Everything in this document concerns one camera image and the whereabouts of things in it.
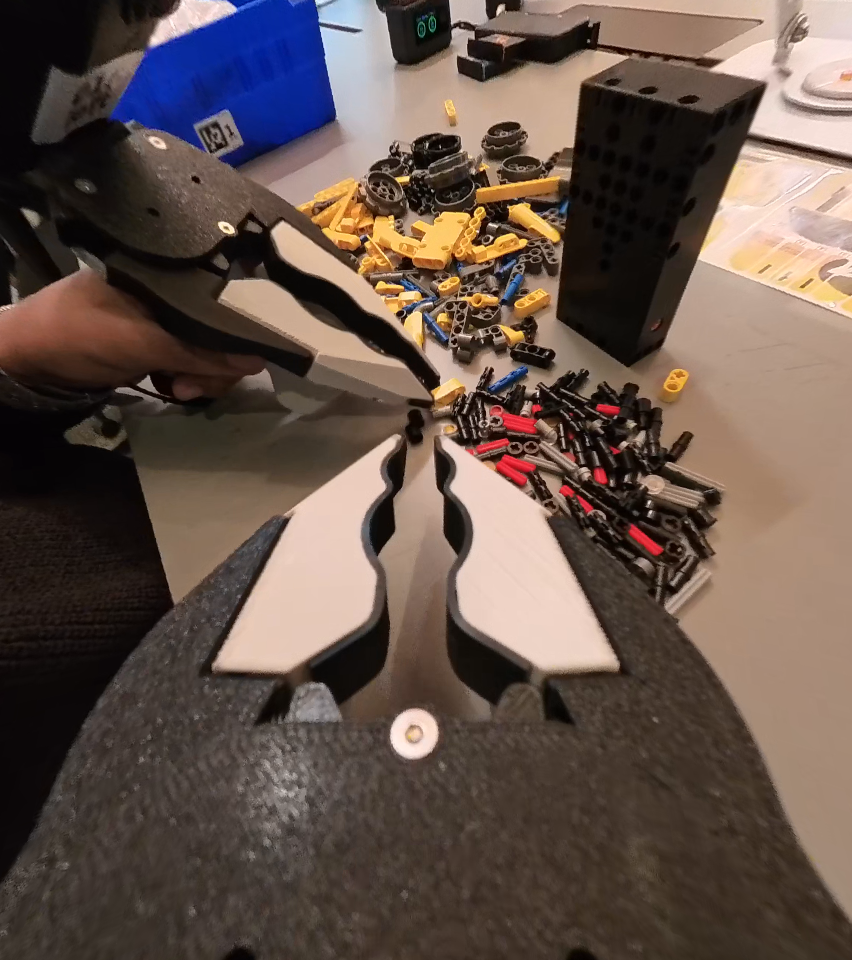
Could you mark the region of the pile of yellow black bricks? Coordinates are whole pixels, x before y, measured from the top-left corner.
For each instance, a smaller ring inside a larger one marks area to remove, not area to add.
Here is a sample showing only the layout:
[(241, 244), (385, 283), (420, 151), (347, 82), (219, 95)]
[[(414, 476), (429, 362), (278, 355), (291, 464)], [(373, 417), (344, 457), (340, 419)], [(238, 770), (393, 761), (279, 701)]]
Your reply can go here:
[(319, 191), (297, 210), (341, 250), (419, 347), (434, 342), (462, 365), (491, 351), (548, 369), (555, 352), (537, 342), (552, 294), (531, 283), (560, 267), (568, 181), (557, 175), (502, 179), (439, 193), (424, 172), (371, 170)]

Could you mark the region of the blue plastic storage bin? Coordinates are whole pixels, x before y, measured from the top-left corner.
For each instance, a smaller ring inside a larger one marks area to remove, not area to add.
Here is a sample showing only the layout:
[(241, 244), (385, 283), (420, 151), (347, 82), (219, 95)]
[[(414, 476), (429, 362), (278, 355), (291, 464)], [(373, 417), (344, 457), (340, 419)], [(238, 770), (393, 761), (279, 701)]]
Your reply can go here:
[(112, 117), (232, 166), (334, 121), (315, 3), (233, 6), (228, 16), (151, 47)]

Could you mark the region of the dark grey flat panel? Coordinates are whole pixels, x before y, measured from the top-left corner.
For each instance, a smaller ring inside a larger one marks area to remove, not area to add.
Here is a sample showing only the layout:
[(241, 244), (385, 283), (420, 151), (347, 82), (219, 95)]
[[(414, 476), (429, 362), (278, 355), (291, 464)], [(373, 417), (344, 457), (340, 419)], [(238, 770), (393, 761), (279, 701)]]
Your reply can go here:
[(556, 12), (567, 10), (584, 14), (599, 26), (595, 46), (601, 52), (705, 68), (724, 61), (720, 49), (764, 25), (756, 17), (651, 7), (561, 2)]

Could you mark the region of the black box with green display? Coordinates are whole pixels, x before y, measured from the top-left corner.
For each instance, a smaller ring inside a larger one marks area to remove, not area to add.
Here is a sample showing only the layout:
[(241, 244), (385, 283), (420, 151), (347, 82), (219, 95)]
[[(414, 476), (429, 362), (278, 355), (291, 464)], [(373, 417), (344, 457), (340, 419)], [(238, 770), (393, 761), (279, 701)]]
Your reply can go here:
[(453, 22), (449, 1), (387, 1), (381, 6), (398, 65), (418, 65), (450, 47)]

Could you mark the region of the yellow sticker sheet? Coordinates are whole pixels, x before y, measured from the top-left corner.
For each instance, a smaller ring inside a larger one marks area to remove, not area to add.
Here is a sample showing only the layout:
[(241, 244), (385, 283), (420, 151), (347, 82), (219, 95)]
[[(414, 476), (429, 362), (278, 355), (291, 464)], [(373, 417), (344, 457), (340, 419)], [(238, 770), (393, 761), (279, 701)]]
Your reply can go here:
[(852, 167), (746, 146), (699, 257), (852, 320)]

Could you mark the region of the black flat electronic device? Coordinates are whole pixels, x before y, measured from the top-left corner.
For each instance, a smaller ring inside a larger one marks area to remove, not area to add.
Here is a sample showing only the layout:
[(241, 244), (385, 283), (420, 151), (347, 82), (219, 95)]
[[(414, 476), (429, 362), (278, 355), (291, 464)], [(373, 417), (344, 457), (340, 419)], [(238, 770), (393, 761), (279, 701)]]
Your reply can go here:
[(595, 50), (600, 20), (587, 6), (558, 13), (506, 10), (472, 29), (457, 72), (485, 82), (524, 64), (554, 65), (581, 51)]

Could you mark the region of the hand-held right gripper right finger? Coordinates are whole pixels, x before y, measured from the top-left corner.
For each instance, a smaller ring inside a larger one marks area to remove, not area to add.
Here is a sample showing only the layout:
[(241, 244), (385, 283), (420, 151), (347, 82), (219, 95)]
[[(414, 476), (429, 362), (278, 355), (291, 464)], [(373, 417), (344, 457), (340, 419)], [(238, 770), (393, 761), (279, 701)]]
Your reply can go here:
[(455, 558), (447, 649), (457, 678), (490, 704), (515, 685), (615, 674), (620, 660), (559, 534), (578, 529), (449, 438), (434, 441), (443, 533)]

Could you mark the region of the person's left hand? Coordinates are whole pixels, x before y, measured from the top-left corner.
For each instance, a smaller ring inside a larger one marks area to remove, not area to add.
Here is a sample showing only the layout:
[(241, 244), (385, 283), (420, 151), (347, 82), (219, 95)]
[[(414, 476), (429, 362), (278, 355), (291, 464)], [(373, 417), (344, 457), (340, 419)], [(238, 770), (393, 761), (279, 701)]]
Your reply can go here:
[(119, 389), (158, 376), (178, 402), (225, 396), (264, 371), (258, 357), (189, 345), (129, 294), (79, 270), (0, 314), (0, 368), (35, 387)]

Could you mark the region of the group of dark sprocket wheels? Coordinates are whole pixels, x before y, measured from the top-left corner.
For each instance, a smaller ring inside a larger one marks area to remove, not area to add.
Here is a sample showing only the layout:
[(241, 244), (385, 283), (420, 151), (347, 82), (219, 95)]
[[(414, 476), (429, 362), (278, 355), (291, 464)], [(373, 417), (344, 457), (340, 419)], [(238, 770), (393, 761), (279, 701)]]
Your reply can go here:
[(555, 205), (568, 191), (573, 150), (540, 160), (523, 153), (528, 132), (518, 122), (500, 121), (480, 139), (478, 154), (459, 135), (432, 132), (409, 143), (394, 141), (360, 180), (360, 201), (375, 215), (407, 211), (437, 215), (486, 206), (503, 217), (520, 202)]

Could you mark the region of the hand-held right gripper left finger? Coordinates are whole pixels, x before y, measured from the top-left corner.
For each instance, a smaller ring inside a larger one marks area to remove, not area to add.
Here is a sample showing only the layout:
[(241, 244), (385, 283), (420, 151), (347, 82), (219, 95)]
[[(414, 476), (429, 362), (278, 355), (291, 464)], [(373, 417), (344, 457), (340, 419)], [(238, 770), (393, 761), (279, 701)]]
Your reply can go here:
[(390, 635), (380, 555), (406, 462), (407, 442), (393, 434), (283, 516), (213, 673), (321, 683), (338, 703), (380, 674)]

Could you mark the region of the person's dark sweater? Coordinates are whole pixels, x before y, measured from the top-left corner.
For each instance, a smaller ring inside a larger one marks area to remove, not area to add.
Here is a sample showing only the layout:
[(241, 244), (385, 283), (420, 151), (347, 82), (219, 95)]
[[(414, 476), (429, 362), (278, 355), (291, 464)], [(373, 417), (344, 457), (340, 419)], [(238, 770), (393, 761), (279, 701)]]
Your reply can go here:
[(108, 681), (171, 605), (132, 463), (0, 413), (0, 882)]

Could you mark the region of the white book stand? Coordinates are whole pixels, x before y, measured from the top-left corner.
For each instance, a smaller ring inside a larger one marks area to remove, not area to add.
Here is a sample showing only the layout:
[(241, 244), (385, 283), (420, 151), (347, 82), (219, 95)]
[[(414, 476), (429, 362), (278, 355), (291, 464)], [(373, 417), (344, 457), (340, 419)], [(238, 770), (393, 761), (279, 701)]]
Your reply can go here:
[(715, 71), (763, 82), (753, 138), (852, 162), (852, 103), (827, 105), (805, 90), (816, 71), (852, 68), (852, 2), (735, 2), (761, 24), (711, 52)]

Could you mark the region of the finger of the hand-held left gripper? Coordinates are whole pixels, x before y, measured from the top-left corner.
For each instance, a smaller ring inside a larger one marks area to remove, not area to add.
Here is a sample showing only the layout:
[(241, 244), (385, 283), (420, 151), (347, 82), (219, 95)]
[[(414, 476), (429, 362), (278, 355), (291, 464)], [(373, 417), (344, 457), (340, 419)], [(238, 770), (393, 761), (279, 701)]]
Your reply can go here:
[(382, 402), (432, 402), (431, 390), (399, 359), (326, 322), (271, 280), (232, 280), (218, 301), (262, 331), (306, 350), (311, 364), (298, 376), (304, 386), (294, 387), (304, 397), (325, 400), (334, 392), (348, 392)]
[(324, 308), (354, 337), (381, 355), (399, 362), (417, 388), (394, 392), (431, 392), (440, 376), (418, 342), (384, 305), (368, 281), (349, 267), (326, 238), (311, 235), (286, 220), (269, 229), (272, 255), (269, 274), (297, 299)]

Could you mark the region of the pile of black red pins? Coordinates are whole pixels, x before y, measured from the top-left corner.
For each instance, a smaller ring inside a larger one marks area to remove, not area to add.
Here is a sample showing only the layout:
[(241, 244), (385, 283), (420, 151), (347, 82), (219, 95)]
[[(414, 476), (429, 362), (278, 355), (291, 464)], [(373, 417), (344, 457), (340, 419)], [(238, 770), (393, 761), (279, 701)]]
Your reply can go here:
[(574, 368), (528, 390), (530, 373), (496, 379), (487, 367), (453, 406), (432, 406), (442, 436), (571, 518), (676, 618), (712, 580), (709, 531), (727, 485), (684, 463), (693, 433), (662, 444), (664, 411), (638, 384), (587, 393), (589, 371)]

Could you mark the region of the black perforated block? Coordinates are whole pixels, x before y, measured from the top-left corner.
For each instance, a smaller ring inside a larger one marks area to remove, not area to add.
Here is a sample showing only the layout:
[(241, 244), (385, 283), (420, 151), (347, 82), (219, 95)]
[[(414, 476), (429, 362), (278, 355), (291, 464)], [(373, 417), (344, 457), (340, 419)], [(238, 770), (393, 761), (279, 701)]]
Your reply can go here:
[(624, 366), (666, 341), (766, 89), (634, 57), (581, 84), (556, 317)]

